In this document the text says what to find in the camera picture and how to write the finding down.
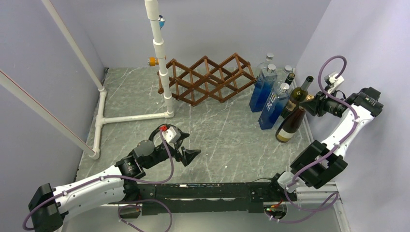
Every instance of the floor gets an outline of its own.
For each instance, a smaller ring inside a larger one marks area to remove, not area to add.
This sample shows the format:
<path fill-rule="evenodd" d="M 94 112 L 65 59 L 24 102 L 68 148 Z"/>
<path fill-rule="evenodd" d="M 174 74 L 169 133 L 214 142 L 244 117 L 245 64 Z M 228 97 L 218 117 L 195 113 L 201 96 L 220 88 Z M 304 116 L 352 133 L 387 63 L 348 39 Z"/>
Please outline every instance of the floor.
<path fill-rule="evenodd" d="M 158 67 L 109 69 L 104 83 L 108 92 L 104 116 L 164 112 L 163 97 L 157 93 L 157 71 Z M 284 78 L 282 71 L 278 74 Z M 227 94 L 225 91 L 226 88 L 222 91 L 224 96 Z M 183 146 L 202 150 L 189 166 L 176 163 L 174 176 L 169 183 L 247 182 L 261 177 L 270 178 L 275 173 L 285 171 L 310 143 L 306 123 L 291 141 L 279 143 L 274 138 L 274 129 L 263 131 L 259 128 L 260 113 L 250 111 L 248 103 L 252 91 L 253 86 L 224 103 L 208 98 L 195 107 L 174 99 L 173 118 L 104 125 L 101 157 L 92 160 L 88 155 L 83 155 L 77 180 L 101 172 L 127 156 L 162 123 L 173 124 L 190 133 Z M 94 121 L 87 139 L 89 146 L 94 140 Z M 159 138 L 155 141 L 156 145 L 160 142 Z M 169 161 L 164 161 L 146 170 L 144 179 L 166 179 L 170 170 Z"/>

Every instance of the blue bottle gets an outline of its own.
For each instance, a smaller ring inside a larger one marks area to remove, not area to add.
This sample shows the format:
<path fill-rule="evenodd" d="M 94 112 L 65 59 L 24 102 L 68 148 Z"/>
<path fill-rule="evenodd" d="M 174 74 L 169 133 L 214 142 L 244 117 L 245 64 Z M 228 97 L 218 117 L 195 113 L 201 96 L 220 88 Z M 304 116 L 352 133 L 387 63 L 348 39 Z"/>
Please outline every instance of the blue bottle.
<path fill-rule="evenodd" d="M 289 84 L 282 83 L 279 89 L 274 88 L 270 93 L 258 120 L 262 130 L 271 129 L 279 118 L 289 100 L 289 94 L 287 93 L 289 87 Z"/>
<path fill-rule="evenodd" d="M 262 111 L 266 100 L 272 91 L 273 84 L 278 78 L 276 73 L 276 66 L 269 64 L 266 70 L 262 70 L 256 82 L 255 89 L 253 90 L 252 97 L 249 101 L 250 110 L 252 112 Z"/>

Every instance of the black bottle cap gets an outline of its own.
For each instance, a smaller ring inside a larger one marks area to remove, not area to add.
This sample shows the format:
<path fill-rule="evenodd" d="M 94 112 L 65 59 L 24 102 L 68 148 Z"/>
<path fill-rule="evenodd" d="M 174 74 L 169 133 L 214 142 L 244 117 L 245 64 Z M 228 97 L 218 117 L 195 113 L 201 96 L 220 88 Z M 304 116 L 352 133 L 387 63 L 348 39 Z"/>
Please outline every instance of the black bottle cap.
<path fill-rule="evenodd" d="M 307 82 L 313 82 L 313 76 L 308 76 L 308 77 L 306 77 L 306 81 Z"/>

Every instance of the bottle label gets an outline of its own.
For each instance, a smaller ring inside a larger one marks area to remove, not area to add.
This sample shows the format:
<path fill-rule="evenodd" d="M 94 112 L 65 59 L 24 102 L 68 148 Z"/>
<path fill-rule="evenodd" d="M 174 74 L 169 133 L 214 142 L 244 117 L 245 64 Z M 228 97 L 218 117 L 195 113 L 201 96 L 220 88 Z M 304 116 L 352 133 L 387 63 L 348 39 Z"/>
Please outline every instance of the bottle label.
<path fill-rule="evenodd" d="M 296 104 L 293 103 L 291 100 L 288 101 L 286 104 L 286 109 L 288 109 L 290 112 L 292 112 L 296 107 Z"/>
<path fill-rule="evenodd" d="M 280 129 L 277 138 L 283 142 L 289 141 L 293 137 L 294 133 L 287 133 L 284 129 Z"/>
<path fill-rule="evenodd" d="M 268 110 L 270 110 L 270 108 L 272 107 L 273 102 L 275 101 L 276 98 L 278 98 L 278 97 L 275 93 L 272 93 L 270 95 L 270 97 L 268 98 L 268 101 L 266 103 L 266 107 L 267 107 Z"/>

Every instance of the white pipe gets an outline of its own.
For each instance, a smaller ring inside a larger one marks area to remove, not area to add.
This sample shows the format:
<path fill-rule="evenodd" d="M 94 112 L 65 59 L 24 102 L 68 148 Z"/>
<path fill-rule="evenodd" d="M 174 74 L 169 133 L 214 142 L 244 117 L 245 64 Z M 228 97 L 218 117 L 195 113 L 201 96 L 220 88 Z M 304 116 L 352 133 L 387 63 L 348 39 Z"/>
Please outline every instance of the white pipe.
<path fill-rule="evenodd" d="M 90 156 L 92 159 L 98 159 L 100 157 L 100 141 L 101 141 L 101 129 L 103 128 L 104 123 L 104 106 L 105 106 L 105 97 L 107 97 L 107 92 L 100 92 L 100 101 L 98 103 L 98 112 L 95 117 L 95 132 L 94 132 L 94 145 L 93 151 L 95 156 Z"/>
<path fill-rule="evenodd" d="M 110 118 L 104 118 L 104 122 L 105 123 L 129 122 L 129 121 L 138 121 L 138 120 L 144 120 L 144 119 L 169 118 L 169 117 L 172 117 L 172 116 L 168 115 L 168 113 L 159 113 L 159 114 L 150 114 L 150 115 L 110 117 Z"/>
<path fill-rule="evenodd" d="M 44 118 L 48 123 L 50 123 L 53 127 L 59 130 L 73 143 L 79 146 L 83 151 L 93 156 L 95 155 L 95 152 L 91 149 L 91 147 L 87 146 L 87 144 L 84 143 L 83 140 L 81 140 L 70 129 L 68 129 L 68 127 L 66 127 L 60 120 L 58 120 L 54 115 L 52 115 L 46 108 L 44 108 L 44 106 L 42 106 L 37 100 L 35 100 L 30 94 L 28 94 L 9 76 L 7 76 L 6 73 L 4 73 L 2 70 L 0 70 L 0 85 L 4 86 L 6 90 L 10 91 L 24 104 L 26 104 L 36 113 L 38 113 L 38 115 Z"/>
<path fill-rule="evenodd" d="M 151 21 L 152 35 L 154 36 L 153 44 L 155 49 L 155 55 L 158 59 L 158 64 L 160 66 L 160 78 L 164 89 L 164 100 L 167 106 L 167 115 L 174 116 L 174 109 L 172 103 L 172 95 L 169 89 L 169 79 L 168 79 L 168 69 L 165 63 L 165 48 L 164 40 L 162 39 L 160 25 L 158 23 L 158 18 L 160 12 L 158 10 L 157 0 L 145 0 L 145 8 L 148 19 Z"/>
<path fill-rule="evenodd" d="M 70 44 L 71 48 L 74 50 L 75 54 L 77 55 L 80 62 L 83 64 L 84 68 L 90 75 L 92 81 L 98 87 L 100 92 L 105 91 L 103 85 L 98 80 L 97 76 L 95 75 L 94 71 L 92 70 L 90 64 L 87 62 L 86 58 L 84 57 L 83 53 L 81 52 L 80 48 L 78 47 L 77 43 L 75 42 L 74 38 L 68 31 L 67 27 L 65 26 L 63 20 L 61 19 L 60 15 L 57 13 L 56 9 L 54 8 L 53 4 L 50 0 L 42 0 L 44 6 L 50 13 L 51 17 L 54 19 L 55 23 L 57 24 L 58 28 L 60 29 L 61 33 L 63 33 L 65 39 Z"/>

